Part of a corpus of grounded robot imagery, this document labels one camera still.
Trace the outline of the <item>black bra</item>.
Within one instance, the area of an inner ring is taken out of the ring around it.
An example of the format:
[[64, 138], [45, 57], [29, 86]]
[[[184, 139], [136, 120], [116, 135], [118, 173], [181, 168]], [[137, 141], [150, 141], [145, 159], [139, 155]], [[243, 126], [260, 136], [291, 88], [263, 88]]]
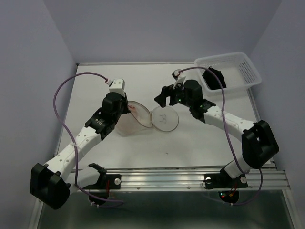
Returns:
[[223, 88], [226, 88], [227, 86], [226, 86], [226, 82], [225, 82], [225, 80], [224, 80], [224, 76], [223, 76], [222, 72], [219, 71], [219, 70], [216, 70], [216, 69], [214, 69], [214, 68], [212, 68], [212, 67], [209, 67], [208, 69], [209, 69], [211, 72], [213, 72], [214, 75], [215, 75], [215, 76], [214, 76], [213, 74], [211, 74], [211, 73], [210, 73], [209, 71], [207, 71], [207, 70], [205, 70], [204, 73], [202, 74], [202, 77], [203, 77], [203, 79], [205, 80], [205, 82], [206, 82], [208, 88], [209, 88], [210, 90], [218, 90], [218, 89], [221, 89], [219, 83], [221, 83], [221, 85], [222, 85]]

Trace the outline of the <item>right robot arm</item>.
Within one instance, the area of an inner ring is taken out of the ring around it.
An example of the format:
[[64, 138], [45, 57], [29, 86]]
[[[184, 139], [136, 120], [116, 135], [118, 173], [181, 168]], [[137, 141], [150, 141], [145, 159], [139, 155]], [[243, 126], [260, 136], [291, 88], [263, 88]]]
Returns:
[[218, 127], [225, 131], [227, 137], [234, 136], [241, 142], [242, 155], [233, 156], [233, 161], [219, 175], [224, 186], [230, 186], [238, 176], [251, 169], [260, 169], [279, 152], [278, 143], [266, 121], [248, 121], [223, 111], [203, 97], [202, 88], [195, 80], [164, 86], [154, 100], [162, 108], [166, 107], [167, 100], [170, 101], [170, 106], [182, 104], [188, 107], [195, 119]]

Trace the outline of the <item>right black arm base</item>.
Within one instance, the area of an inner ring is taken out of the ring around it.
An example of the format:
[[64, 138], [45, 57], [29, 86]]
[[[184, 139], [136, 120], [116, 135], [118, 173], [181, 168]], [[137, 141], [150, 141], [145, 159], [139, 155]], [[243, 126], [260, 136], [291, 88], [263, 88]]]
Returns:
[[245, 174], [239, 175], [237, 178], [231, 178], [222, 168], [217, 173], [207, 173], [204, 175], [202, 187], [211, 189], [225, 189], [225, 188], [247, 188], [247, 179]]

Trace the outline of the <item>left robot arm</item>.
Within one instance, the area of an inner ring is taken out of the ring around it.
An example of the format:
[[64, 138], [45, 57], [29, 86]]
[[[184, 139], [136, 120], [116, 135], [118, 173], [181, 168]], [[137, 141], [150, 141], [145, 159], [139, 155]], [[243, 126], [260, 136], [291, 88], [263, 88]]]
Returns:
[[125, 92], [109, 92], [102, 106], [85, 123], [57, 157], [44, 165], [37, 163], [30, 172], [30, 193], [52, 209], [59, 209], [68, 200], [72, 184], [66, 180], [79, 161], [109, 135], [121, 115], [130, 113]]

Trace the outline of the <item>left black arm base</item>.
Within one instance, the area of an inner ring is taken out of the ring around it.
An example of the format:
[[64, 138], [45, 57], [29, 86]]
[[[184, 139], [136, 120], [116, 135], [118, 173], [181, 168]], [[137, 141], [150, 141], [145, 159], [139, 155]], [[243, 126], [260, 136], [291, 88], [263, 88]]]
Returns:
[[119, 190], [121, 174], [112, 174], [96, 163], [78, 172], [78, 185], [85, 190]]

